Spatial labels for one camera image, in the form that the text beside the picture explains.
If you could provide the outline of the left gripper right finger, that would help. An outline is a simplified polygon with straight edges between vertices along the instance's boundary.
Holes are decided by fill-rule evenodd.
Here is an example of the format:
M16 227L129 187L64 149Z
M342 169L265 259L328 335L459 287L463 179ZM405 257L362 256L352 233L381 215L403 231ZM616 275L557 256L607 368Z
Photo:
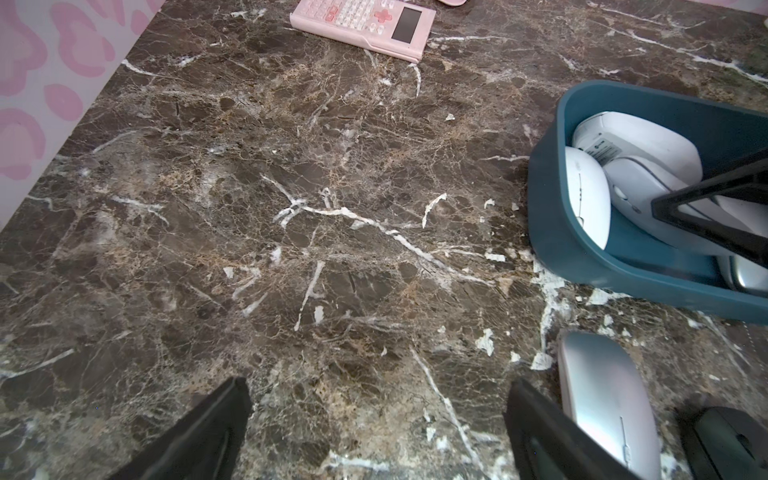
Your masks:
M511 383L504 421L522 479L636 477L524 379Z

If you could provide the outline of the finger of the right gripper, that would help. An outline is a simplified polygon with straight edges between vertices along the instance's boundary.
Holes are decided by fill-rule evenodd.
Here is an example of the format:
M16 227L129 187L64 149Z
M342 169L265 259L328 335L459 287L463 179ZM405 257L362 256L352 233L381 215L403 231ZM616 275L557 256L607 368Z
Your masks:
M653 218L706 240L727 255L767 265L767 150L728 170L651 201Z

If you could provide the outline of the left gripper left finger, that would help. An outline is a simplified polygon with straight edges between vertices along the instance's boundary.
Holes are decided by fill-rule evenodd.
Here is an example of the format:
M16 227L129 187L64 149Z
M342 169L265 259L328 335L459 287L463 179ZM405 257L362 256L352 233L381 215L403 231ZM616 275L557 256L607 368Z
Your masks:
M246 379L230 377L111 477L230 479L251 414Z

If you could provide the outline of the silver computer mouse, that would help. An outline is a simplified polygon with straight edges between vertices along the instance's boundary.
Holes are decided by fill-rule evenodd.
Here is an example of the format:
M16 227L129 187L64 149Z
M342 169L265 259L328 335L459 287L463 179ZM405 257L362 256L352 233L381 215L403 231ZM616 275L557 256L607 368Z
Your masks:
M629 354L606 336L567 331L558 372L566 415L637 477L661 478L653 410Z

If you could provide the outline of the teal storage box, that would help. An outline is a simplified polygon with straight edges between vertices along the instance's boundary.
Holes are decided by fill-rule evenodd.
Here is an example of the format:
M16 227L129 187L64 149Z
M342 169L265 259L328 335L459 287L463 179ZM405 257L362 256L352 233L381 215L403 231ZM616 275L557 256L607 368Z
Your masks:
M767 301L730 289L709 256L681 251L615 212L605 248L580 227L568 199L565 147L593 114L618 111L676 131L714 176L767 147L763 112L613 81L587 81L559 100L528 163L528 232L539 261L564 279L725 319L764 325Z

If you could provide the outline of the black computer mouse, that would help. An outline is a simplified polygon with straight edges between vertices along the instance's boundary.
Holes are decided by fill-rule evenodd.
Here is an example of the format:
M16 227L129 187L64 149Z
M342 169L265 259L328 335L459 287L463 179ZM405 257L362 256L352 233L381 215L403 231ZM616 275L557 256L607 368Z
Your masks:
M767 478L767 429L744 411L711 407L681 423L694 479Z

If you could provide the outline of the white mouse with buttons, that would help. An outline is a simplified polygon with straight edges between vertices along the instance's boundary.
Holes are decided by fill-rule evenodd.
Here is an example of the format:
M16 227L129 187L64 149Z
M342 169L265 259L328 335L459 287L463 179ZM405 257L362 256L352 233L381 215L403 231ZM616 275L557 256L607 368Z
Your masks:
M687 184L703 178L699 151L686 137L662 125L626 113L604 111L576 127L571 146L605 165L619 157L639 156Z

